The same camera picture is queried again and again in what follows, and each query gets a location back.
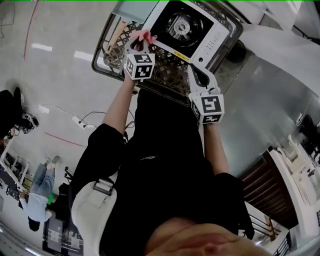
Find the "hand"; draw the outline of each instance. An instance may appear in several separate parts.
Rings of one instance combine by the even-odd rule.
[[[55,212],[53,210],[46,209],[47,212],[51,213],[51,216],[54,216]]]
[[[28,191],[27,190],[24,190],[23,192],[21,192],[20,199],[25,199],[26,194],[28,195]]]
[[[124,83],[126,83],[128,85],[135,86],[137,84],[137,81],[131,79],[131,77],[128,74],[127,70],[124,69],[123,71],[124,71]]]

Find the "person standing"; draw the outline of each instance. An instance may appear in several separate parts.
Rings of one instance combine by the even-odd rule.
[[[46,207],[55,184],[56,163],[60,160],[59,156],[55,156],[52,160],[47,158],[44,164],[40,163],[30,192],[25,190],[20,194],[23,211],[28,215],[29,227],[34,232],[38,231],[40,223],[46,222],[52,216],[53,212],[46,210]]]

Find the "red line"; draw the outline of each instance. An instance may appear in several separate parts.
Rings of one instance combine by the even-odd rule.
[[[80,145],[80,144],[74,143],[74,142],[72,142],[72,141],[69,141],[69,140],[66,140],[66,139],[63,139],[63,138],[54,136],[54,135],[52,135],[52,134],[50,134],[50,133],[47,133],[47,132],[44,132],[44,133],[45,133],[46,135],[49,135],[49,136],[51,136],[51,137],[54,137],[54,138],[56,138],[56,139],[58,139],[58,140],[61,140],[61,141],[64,141],[64,142],[68,142],[68,143],[71,143],[71,144],[73,144],[73,145],[77,145],[77,146],[79,146],[79,147],[86,147],[86,146],[84,146],[84,145]]]
[[[28,32],[26,33],[25,44],[24,44],[24,54],[23,54],[23,60],[24,61],[26,60],[26,51],[27,51],[27,42],[28,42],[28,36],[29,36],[29,29],[30,29],[32,18],[34,17],[35,10],[37,8],[38,3],[39,3],[39,1],[36,1],[34,9],[33,9],[33,12],[32,12],[32,15],[31,15],[31,19],[30,19],[30,22],[29,22]]]

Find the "black shirt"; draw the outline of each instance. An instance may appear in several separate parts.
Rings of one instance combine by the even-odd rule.
[[[17,102],[17,99],[8,90],[0,91],[0,115],[0,139],[3,139],[22,118],[21,103]]]
[[[175,111],[171,117],[165,115],[170,122],[157,127],[150,119],[151,124],[142,121],[154,109],[141,109],[139,99],[136,128],[129,143],[125,145],[116,129],[100,125],[90,136],[71,183],[74,198],[87,183],[118,171],[114,186],[117,200],[100,250],[111,256],[141,256],[155,229],[173,217],[218,224],[234,234],[238,234],[241,222],[251,225],[242,181],[227,173],[214,175],[204,158],[197,124],[181,126],[175,121]],[[179,110],[176,114],[184,117]],[[184,129],[173,132],[178,126]]]

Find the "white shirt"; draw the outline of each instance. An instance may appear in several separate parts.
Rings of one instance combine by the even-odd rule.
[[[46,211],[48,198],[35,194],[29,193],[28,203],[25,199],[20,199],[23,211],[36,222],[46,222],[51,217],[51,212]]]

